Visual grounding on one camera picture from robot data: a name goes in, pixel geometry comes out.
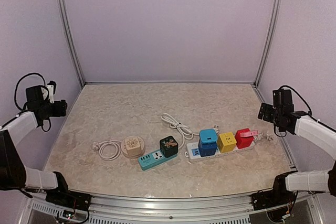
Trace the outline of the pink plug adapter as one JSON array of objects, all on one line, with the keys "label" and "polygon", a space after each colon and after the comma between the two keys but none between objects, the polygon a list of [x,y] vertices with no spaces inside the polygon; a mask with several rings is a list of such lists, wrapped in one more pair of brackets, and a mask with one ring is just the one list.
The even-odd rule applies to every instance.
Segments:
[{"label": "pink plug adapter", "polygon": [[251,131],[249,128],[239,130],[237,133],[238,136],[242,138],[253,137],[259,134],[257,130]]}]

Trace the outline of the red cube socket adapter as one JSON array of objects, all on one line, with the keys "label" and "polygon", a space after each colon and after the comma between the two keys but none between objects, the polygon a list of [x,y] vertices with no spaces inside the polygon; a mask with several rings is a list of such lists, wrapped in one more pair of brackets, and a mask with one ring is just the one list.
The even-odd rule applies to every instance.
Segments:
[{"label": "red cube socket adapter", "polygon": [[235,134],[236,146],[238,149],[250,147],[254,137],[242,138],[238,136],[238,133]]}]

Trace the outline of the yellow cube socket adapter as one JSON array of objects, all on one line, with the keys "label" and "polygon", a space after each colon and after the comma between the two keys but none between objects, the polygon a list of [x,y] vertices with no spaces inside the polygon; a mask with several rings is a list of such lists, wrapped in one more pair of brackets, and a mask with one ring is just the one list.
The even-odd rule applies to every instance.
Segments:
[{"label": "yellow cube socket adapter", "polygon": [[217,147],[220,153],[227,153],[234,150],[236,147],[235,136],[232,132],[220,133],[217,139]]}]

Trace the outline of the light blue adapter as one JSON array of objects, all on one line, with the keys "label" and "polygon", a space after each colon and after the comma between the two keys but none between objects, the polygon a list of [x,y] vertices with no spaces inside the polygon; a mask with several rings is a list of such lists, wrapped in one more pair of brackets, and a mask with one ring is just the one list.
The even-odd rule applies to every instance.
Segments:
[{"label": "light blue adapter", "polygon": [[213,144],[217,141],[215,129],[205,129],[199,132],[199,139],[202,144]]}]

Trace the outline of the beige cube socket adapter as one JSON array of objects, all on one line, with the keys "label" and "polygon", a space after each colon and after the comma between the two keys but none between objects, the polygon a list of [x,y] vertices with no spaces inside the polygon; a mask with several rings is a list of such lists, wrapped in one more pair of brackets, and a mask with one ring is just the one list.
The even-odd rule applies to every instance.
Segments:
[{"label": "beige cube socket adapter", "polygon": [[125,138],[124,147],[128,156],[137,156],[141,153],[141,143],[138,136]]}]

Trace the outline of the white multicolour power strip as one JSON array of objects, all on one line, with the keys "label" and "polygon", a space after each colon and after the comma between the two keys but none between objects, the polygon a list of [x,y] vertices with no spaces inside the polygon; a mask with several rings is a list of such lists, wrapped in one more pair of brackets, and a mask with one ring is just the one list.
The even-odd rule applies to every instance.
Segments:
[{"label": "white multicolour power strip", "polygon": [[251,150],[255,144],[261,140],[272,141],[273,137],[268,133],[260,133],[258,130],[250,130],[249,128],[241,129],[233,135],[232,132],[221,133],[217,139],[216,151],[210,151],[206,154],[205,145],[201,147],[201,141],[188,143],[186,145],[185,157],[189,162],[195,163],[207,159],[227,156],[239,152]]}]

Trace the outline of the dark green cube adapter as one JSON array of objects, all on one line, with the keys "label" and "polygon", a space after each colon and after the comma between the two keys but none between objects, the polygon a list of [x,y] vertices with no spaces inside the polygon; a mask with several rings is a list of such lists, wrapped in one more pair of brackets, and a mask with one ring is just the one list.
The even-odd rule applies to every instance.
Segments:
[{"label": "dark green cube adapter", "polygon": [[178,153],[178,142],[173,136],[167,136],[159,141],[160,151],[166,157],[169,158]]}]

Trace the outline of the teal power strip with cord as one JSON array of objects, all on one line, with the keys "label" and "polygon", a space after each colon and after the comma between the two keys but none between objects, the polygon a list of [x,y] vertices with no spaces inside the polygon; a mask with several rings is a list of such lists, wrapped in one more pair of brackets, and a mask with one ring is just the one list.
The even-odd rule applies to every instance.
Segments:
[{"label": "teal power strip with cord", "polygon": [[[194,133],[187,125],[182,124],[168,113],[163,113],[161,120],[163,123],[167,124],[169,128],[177,130],[181,135],[182,142],[181,144],[178,143],[178,152],[185,145],[186,140],[192,140],[195,135],[198,135],[198,133]],[[146,171],[177,157],[177,155],[178,153],[169,158],[166,158],[159,149],[139,157],[138,162],[141,169]]]}]

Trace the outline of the dark blue cube socket adapter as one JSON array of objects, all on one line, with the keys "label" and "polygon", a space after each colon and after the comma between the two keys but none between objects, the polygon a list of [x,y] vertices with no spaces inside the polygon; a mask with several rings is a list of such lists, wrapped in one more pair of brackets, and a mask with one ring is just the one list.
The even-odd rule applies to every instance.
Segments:
[{"label": "dark blue cube socket adapter", "polygon": [[199,142],[198,150],[201,157],[212,156],[217,151],[217,143],[203,144],[202,142]]}]

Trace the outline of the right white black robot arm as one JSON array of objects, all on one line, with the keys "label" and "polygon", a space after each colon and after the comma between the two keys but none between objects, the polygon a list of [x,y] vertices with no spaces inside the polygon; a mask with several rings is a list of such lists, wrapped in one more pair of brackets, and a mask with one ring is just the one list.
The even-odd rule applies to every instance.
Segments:
[{"label": "right white black robot arm", "polygon": [[[301,137],[325,151],[335,159],[335,129],[312,115],[306,100],[292,87],[282,85],[272,92],[272,104],[262,103],[260,120],[274,126],[274,134],[282,137],[288,133]],[[330,170],[287,172],[276,176],[269,201],[281,204],[290,192],[330,193],[335,196],[335,166]]]}]

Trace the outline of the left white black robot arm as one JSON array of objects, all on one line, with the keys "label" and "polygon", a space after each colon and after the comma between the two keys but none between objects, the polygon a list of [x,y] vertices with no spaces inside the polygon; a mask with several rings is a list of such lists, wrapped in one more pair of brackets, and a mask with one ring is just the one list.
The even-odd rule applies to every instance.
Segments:
[{"label": "left white black robot arm", "polygon": [[[26,102],[19,106],[17,91],[19,84],[27,77],[38,76],[43,80],[42,85],[26,89]],[[24,165],[16,147],[32,131],[44,129],[44,122],[51,126],[51,118],[66,116],[67,102],[56,101],[56,82],[46,82],[37,72],[24,75],[19,79],[14,90],[14,103],[19,112],[5,124],[1,125],[1,190],[19,190],[30,197],[30,191],[47,191],[60,204],[66,206],[73,201],[73,193],[60,172],[43,172]]]}]

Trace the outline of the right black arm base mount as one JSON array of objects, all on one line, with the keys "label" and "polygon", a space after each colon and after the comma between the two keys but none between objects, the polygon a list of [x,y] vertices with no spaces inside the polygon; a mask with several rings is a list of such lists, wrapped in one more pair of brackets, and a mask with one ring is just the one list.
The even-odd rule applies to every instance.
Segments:
[{"label": "right black arm base mount", "polygon": [[271,190],[259,190],[251,195],[254,210],[272,208],[294,202],[296,193],[286,189],[286,177],[294,172],[277,175]]}]

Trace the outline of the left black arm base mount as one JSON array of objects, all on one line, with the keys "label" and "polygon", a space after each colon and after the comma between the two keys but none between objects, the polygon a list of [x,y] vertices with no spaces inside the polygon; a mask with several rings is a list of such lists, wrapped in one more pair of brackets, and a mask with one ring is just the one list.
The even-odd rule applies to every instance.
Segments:
[{"label": "left black arm base mount", "polygon": [[64,176],[60,172],[54,172],[54,174],[56,175],[58,186],[55,189],[46,190],[46,201],[73,210],[87,211],[92,196],[69,190]]}]

